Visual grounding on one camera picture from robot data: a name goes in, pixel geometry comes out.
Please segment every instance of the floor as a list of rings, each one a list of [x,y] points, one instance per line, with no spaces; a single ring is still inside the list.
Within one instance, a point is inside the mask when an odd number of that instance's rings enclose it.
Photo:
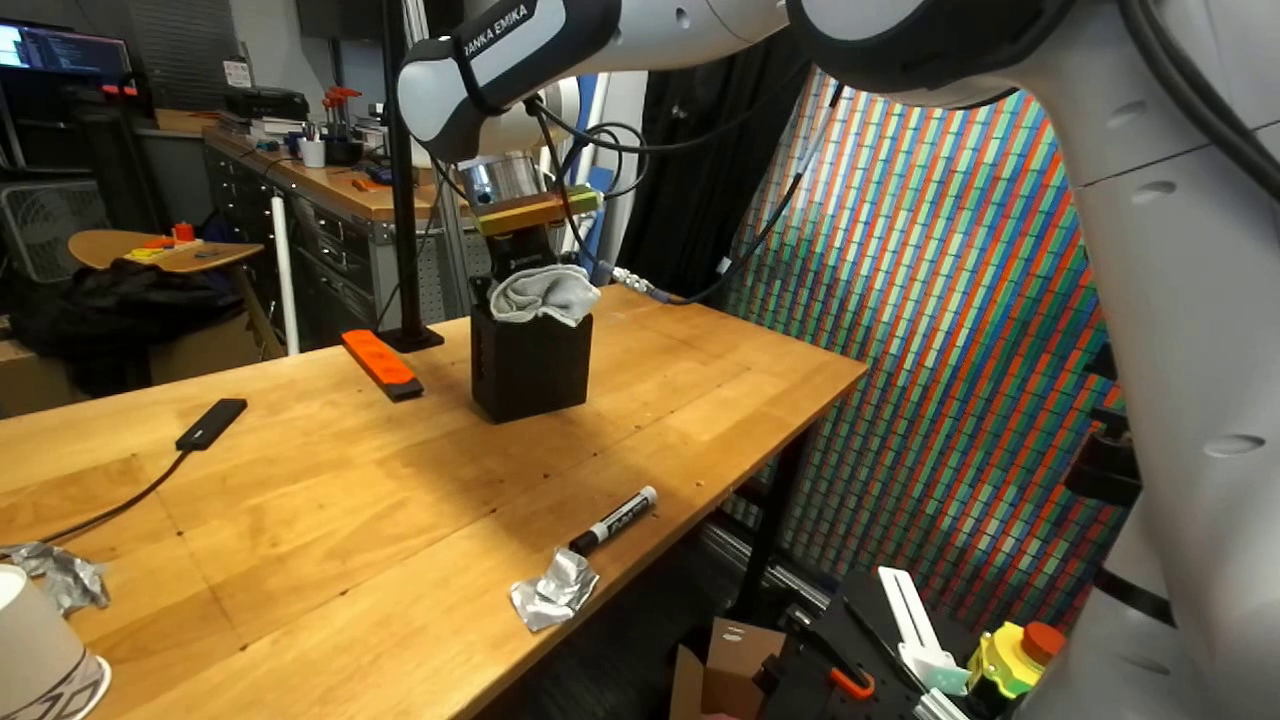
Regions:
[[[742,568],[701,535],[678,545],[605,603],[489,715],[496,720],[656,720],[670,715],[671,657],[730,607]]]

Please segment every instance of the black marker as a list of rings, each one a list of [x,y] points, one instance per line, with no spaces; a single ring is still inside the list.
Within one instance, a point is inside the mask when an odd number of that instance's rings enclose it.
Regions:
[[[591,547],[608,545],[618,531],[634,528],[656,505],[656,490],[646,483],[641,498],[623,501],[614,517],[579,531],[568,547],[591,557]]]

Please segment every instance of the black container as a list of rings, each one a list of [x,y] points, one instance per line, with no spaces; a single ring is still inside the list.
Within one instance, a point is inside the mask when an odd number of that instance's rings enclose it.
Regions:
[[[553,315],[500,325],[472,307],[472,398],[489,420],[558,414],[589,402],[591,315],[566,328]]]

